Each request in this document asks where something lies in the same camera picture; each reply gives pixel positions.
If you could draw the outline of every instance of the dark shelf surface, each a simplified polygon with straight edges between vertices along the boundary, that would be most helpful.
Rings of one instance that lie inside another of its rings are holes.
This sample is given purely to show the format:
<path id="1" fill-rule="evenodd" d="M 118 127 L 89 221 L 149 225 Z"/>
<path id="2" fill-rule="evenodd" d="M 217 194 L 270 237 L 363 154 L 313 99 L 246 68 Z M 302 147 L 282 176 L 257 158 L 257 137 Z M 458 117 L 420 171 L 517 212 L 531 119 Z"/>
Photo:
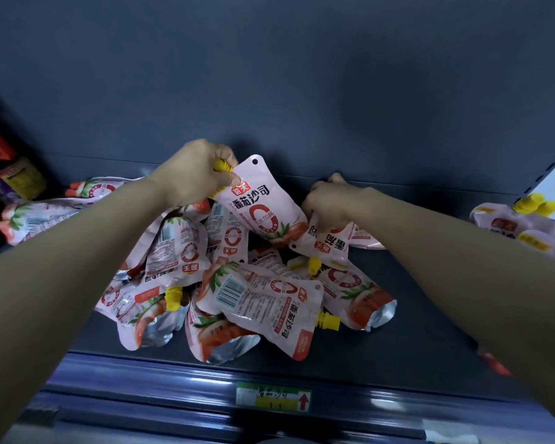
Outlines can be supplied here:
<path id="1" fill-rule="evenodd" d="M 527 401 L 528 392 L 510 377 L 494 373 L 475 354 L 476 344 L 426 297 L 387 251 L 352 249 L 350 259 L 399 303 L 395 317 L 370 333 L 344 326 L 315 332 L 303 362 L 262 340 L 223 368 L 268 376 L 343 382 L 371 387 L 496 400 Z M 127 351 L 113 321 L 93 313 L 72 351 L 204 366 L 192 355 L 184 329 L 164 347 Z"/>

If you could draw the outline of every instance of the barcode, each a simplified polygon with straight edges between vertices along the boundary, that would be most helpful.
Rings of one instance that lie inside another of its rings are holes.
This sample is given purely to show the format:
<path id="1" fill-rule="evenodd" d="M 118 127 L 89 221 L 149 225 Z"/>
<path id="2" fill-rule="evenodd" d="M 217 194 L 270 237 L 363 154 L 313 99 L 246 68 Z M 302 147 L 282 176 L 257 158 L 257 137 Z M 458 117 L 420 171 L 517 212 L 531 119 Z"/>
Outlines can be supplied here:
<path id="1" fill-rule="evenodd" d="M 246 285 L 238 282 L 234 277 L 228 276 L 220 286 L 220 291 L 218 291 L 218 295 L 216 296 L 216 302 L 229 307 L 230 311 L 234 311 L 240 297 L 246 289 Z"/>
<path id="2" fill-rule="evenodd" d="M 41 218 L 40 216 L 29 216 L 27 218 L 27 224 L 29 226 L 36 226 L 38 224 L 43 224 L 46 221 L 49 221 L 49 218 Z"/>
<path id="3" fill-rule="evenodd" d="M 161 241 L 170 240 L 170 227 L 163 227 L 156 235 L 155 245 L 159 244 Z"/>
<path id="4" fill-rule="evenodd" d="M 214 202 L 214 206 L 212 207 L 212 212 L 210 216 L 220 216 L 222 215 L 222 204 L 219 202 Z"/>

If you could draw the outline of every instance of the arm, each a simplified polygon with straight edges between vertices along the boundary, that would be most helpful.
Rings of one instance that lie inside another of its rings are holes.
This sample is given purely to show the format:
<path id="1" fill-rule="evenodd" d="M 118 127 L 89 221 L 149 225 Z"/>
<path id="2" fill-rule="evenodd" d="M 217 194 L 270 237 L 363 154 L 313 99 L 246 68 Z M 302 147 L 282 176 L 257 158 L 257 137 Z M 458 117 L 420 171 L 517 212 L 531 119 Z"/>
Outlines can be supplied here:
<path id="1" fill-rule="evenodd" d="M 140 235 L 166 209 L 231 185 L 225 146 L 190 142 L 154 173 L 0 255 L 0 436 L 43 386 Z"/>
<path id="2" fill-rule="evenodd" d="M 369 231 L 555 416 L 555 260 L 451 216 L 351 186 L 337 173 L 313 189 L 303 204 L 307 214 L 317 211 L 322 227 L 353 221 Z"/>

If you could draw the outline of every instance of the forearm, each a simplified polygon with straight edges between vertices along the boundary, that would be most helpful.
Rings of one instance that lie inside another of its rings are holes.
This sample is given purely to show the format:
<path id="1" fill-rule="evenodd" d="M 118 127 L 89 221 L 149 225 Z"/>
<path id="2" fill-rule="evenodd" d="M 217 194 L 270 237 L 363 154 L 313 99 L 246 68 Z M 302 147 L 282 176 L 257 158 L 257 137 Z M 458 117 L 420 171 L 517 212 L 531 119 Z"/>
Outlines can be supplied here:
<path id="1" fill-rule="evenodd" d="M 142 179 L 0 255 L 0 433 L 50 376 L 166 208 L 157 187 Z"/>
<path id="2" fill-rule="evenodd" d="M 555 260 L 373 189 L 350 214 L 555 414 Z"/>

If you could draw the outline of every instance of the dark blue wall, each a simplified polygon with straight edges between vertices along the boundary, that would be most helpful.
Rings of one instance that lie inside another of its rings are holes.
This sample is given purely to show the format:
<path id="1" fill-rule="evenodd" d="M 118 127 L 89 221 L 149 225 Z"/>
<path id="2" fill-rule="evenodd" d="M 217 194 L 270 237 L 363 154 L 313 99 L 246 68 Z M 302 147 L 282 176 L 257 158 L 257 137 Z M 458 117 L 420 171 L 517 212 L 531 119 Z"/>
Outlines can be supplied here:
<path id="1" fill-rule="evenodd" d="M 555 0 L 0 0 L 0 100 L 68 179 L 205 137 L 518 194 L 555 162 Z"/>

